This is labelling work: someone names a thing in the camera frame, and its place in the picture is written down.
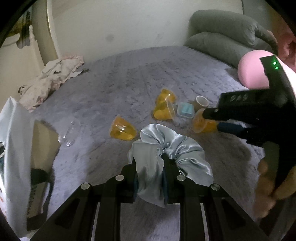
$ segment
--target bed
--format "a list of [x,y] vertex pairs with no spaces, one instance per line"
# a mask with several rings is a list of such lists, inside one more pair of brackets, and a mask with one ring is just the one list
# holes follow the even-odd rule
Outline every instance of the bed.
[[[133,141],[110,138],[117,114],[140,131],[150,123],[165,125],[197,140],[205,150],[214,182],[251,216],[257,165],[263,150],[224,133],[195,134],[191,120],[157,121],[152,116],[162,87],[182,102],[203,95],[210,107],[223,92],[243,90],[237,70],[187,47],[155,47],[130,51],[85,64],[89,71],[68,80],[32,114],[59,131],[62,119],[80,120],[80,136],[61,147],[53,164],[53,190],[48,217],[84,182],[104,183],[127,164]],[[121,240],[179,240],[179,206],[161,208],[137,198],[121,206]]]

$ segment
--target white cup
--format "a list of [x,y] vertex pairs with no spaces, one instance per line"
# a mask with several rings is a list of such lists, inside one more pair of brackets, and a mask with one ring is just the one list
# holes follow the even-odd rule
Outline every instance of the white cup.
[[194,105],[194,109],[195,111],[198,111],[202,108],[207,108],[209,106],[209,101],[207,100],[207,98],[199,95],[196,97],[195,99],[195,105]]

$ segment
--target gray pillow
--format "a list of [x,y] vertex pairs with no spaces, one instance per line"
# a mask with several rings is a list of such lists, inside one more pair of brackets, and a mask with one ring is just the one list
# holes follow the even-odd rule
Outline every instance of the gray pillow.
[[209,54],[236,68],[242,56],[254,50],[227,36],[209,32],[190,37],[185,46]]
[[198,33],[223,34],[254,49],[258,44],[257,38],[260,38],[277,54],[277,43],[271,33],[246,15],[222,10],[199,10],[192,15],[190,22]]

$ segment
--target pink round object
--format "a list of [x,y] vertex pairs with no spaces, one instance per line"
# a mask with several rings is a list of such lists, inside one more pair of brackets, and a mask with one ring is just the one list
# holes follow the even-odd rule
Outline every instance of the pink round object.
[[268,78],[264,73],[260,58],[271,55],[273,54],[265,50],[253,50],[241,58],[237,73],[243,86],[249,89],[269,88]]

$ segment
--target light blue satin fabric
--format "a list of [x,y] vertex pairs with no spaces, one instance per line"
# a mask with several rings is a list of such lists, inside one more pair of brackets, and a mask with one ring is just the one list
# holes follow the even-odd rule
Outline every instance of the light blue satin fabric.
[[190,137],[182,136],[160,124],[150,124],[140,133],[128,152],[128,162],[136,161],[138,196],[147,202],[165,207],[162,190],[163,160],[166,153],[174,159],[180,174],[195,183],[209,186],[213,183],[212,169],[205,161],[205,152]]

